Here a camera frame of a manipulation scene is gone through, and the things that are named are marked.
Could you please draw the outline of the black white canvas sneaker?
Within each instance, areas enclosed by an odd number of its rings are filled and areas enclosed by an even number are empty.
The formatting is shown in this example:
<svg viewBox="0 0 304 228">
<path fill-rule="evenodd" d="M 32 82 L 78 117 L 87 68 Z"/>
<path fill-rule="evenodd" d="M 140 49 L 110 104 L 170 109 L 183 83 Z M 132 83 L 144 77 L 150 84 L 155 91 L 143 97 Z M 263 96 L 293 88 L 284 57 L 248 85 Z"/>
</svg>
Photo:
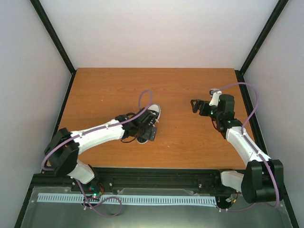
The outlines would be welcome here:
<svg viewBox="0 0 304 228">
<path fill-rule="evenodd" d="M 157 111 L 158 112 L 158 121 L 156 122 L 156 124 L 159 122 L 159 118 L 160 118 L 160 115 L 161 115 L 161 108 L 158 104 L 152 104 L 148 107 L 147 110 L 153 110 L 153 111 Z M 147 143 L 148 141 L 137 141 L 139 144 L 145 144 Z"/>
</svg>

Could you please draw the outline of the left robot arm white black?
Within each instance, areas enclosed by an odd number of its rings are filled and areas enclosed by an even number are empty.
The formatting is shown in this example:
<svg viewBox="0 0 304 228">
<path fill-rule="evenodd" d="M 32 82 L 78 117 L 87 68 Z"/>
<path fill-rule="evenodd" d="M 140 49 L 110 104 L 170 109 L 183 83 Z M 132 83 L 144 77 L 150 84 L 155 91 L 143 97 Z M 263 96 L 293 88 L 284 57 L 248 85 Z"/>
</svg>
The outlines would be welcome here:
<svg viewBox="0 0 304 228">
<path fill-rule="evenodd" d="M 82 163 L 78 156 L 108 141 L 122 141 L 129 137 L 140 144 L 153 141 L 157 132 L 155 124 L 160 114 L 160 107 L 152 104 L 138 114 L 119 115 L 93 128 L 73 132 L 66 128 L 60 129 L 45 149 L 45 155 L 56 176 L 77 179 L 88 191 L 94 191 L 98 188 L 99 179 L 93 168 Z"/>
</svg>

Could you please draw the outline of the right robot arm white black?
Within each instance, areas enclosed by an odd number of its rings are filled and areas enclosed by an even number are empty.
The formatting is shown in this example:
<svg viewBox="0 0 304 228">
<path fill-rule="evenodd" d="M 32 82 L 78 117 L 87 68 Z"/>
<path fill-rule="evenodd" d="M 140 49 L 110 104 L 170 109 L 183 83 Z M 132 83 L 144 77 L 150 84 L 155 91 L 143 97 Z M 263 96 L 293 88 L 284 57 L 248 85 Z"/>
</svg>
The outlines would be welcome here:
<svg viewBox="0 0 304 228">
<path fill-rule="evenodd" d="M 194 113 L 211 118 L 214 128 L 233 146 L 246 166 L 244 173 L 223 171 L 222 184 L 241 192 L 247 203 L 279 203 L 283 198 L 283 164 L 265 154 L 235 118 L 234 97 L 215 92 L 210 101 L 190 103 Z"/>
</svg>

